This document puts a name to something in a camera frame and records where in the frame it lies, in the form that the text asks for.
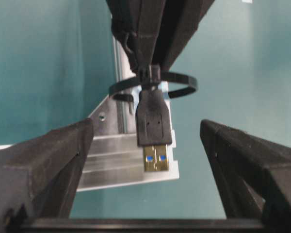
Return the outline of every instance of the teal wall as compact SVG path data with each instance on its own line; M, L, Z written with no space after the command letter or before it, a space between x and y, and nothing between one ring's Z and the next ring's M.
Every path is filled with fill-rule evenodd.
M108 94L110 18L103 0L0 0L0 144L81 120Z
M72 216L224 217L204 118L291 147L291 0L216 0L172 70L200 87L171 102L180 179L79 193Z
M78 193L72 217L224 217L204 118L291 147L291 0L216 0L172 70L200 86L172 100L180 179ZM114 80L104 0L0 0L0 144L82 119Z

